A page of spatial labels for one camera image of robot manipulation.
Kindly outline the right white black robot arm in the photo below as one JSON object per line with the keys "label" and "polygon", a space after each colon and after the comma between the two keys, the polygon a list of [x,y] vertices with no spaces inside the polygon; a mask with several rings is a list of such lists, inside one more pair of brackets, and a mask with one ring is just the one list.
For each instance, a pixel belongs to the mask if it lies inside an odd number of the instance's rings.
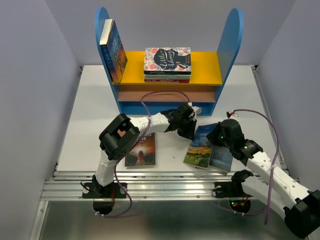
{"label": "right white black robot arm", "polygon": [[233,194],[246,193],[261,201],[300,239],[320,227],[320,191],[301,185],[274,164],[260,145],[245,138],[237,120],[218,122],[206,137],[213,145],[227,148],[248,168],[234,174],[230,182]]}

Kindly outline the Jane Eyre blue book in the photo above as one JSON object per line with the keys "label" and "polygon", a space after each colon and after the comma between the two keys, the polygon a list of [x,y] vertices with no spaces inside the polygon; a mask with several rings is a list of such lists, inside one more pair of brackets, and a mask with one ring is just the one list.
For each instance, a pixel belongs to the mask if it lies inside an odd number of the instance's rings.
{"label": "Jane Eyre blue book", "polygon": [[114,19],[104,21],[99,45],[112,82],[119,84],[122,81],[128,58]]}

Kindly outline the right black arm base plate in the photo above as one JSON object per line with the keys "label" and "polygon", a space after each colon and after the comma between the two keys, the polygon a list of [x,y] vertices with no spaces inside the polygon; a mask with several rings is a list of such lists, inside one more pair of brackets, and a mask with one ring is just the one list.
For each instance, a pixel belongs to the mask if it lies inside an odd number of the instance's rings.
{"label": "right black arm base plate", "polygon": [[266,197],[268,195],[268,187],[262,182],[246,180],[237,181],[217,181],[211,190],[211,195],[215,198],[242,198],[245,195],[250,197]]}

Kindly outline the Animal Farm book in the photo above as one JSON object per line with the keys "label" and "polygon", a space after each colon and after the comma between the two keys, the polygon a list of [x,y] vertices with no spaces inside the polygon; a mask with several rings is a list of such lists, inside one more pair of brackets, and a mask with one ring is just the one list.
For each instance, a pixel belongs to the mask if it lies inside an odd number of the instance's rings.
{"label": "Animal Farm book", "polygon": [[208,169],[213,145],[208,140],[207,135],[210,134],[215,127],[216,123],[198,126],[195,131],[194,140],[189,145],[184,157],[184,164],[202,170]]}

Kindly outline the Three Days To See book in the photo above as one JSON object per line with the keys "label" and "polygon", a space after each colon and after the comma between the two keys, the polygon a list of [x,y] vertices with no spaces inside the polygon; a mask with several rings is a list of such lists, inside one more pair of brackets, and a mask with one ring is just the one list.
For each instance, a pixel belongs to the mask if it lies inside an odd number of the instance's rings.
{"label": "Three Days To See book", "polygon": [[133,150],[125,157],[124,166],[154,167],[156,165],[156,141],[155,134],[146,134]]}

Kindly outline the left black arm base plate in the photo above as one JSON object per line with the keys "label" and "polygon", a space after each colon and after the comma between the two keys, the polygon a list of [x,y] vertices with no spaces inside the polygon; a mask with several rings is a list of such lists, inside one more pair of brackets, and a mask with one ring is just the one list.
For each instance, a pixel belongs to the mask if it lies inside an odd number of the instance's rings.
{"label": "left black arm base plate", "polygon": [[83,199],[125,199],[127,195],[116,182],[101,187],[94,182],[81,182]]}

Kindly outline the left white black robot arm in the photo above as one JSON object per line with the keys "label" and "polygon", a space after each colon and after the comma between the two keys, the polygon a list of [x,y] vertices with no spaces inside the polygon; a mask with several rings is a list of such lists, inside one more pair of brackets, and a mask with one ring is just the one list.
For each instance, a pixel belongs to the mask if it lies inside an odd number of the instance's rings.
{"label": "left white black robot arm", "polygon": [[100,197],[108,196],[111,193],[117,163],[147,134],[177,131],[179,136],[193,141],[196,117],[201,112],[200,107],[188,102],[176,109],[143,117],[130,118],[124,113],[119,114],[98,137],[100,161],[97,171],[92,176],[93,186],[90,189]]}

